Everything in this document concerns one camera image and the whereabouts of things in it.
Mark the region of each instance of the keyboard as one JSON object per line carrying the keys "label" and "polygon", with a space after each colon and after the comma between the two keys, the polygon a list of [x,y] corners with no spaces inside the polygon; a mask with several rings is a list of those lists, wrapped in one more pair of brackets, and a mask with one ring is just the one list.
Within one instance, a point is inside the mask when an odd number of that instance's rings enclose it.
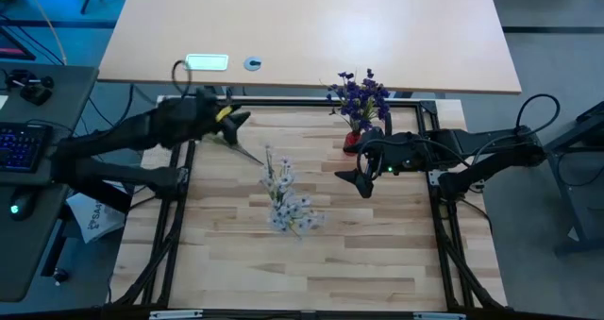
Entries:
{"label": "keyboard", "polygon": [[51,126],[0,123],[0,172],[35,172],[52,130]]}

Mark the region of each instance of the wooden table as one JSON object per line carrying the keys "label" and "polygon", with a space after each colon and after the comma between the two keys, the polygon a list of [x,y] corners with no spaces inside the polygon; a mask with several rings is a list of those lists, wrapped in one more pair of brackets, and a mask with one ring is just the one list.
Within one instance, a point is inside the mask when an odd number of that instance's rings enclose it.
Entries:
{"label": "wooden table", "polygon": [[520,93],[493,0],[126,0],[98,79],[169,82],[188,54],[229,56],[195,83],[318,88],[372,68],[393,91]]}
{"label": "wooden table", "polygon": [[[442,127],[465,128],[460,101],[437,101],[437,107]],[[195,153],[170,307],[443,310],[425,174],[385,175],[375,182],[373,197],[362,199],[353,185],[333,175],[355,165],[342,152],[342,119],[328,115],[327,108],[249,110],[241,144],[258,158],[267,142],[279,155],[291,156],[298,173],[294,187],[310,194],[313,207],[327,213],[327,223],[302,241],[271,231],[259,166],[206,138]],[[394,131],[417,131],[413,111],[392,111]],[[145,152],[143,166],[167,165],[169,158],[169,151],[155,148]],[[133,202],[148,196],[143,191]],[[467,198],[483,208],[481,196]],[[146,265],[158,214],[159,201],[153,200],[128,215],[111,283],[115,297]],[[469,266],[505,304],[486,220],[464,205],[459,220]],[[454,285],[461,300],[457,273]]]}

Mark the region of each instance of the red vase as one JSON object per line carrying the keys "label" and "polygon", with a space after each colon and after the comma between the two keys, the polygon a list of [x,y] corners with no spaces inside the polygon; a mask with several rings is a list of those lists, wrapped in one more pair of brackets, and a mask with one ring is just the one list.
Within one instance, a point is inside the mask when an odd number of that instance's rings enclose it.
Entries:
{"label": "red vase", "polygon": [[[360,138],[361,138],[360,132],[358,132],[358,131],[348,132],[348,134],[346,135],[346,138],[344,139],[344,148],[346,148],[347,146],[356,144]],[[347,156],[357,156],[356,153],[349,153],[349,152],[345,152],[345,151],[344,151],[344,153]]]}

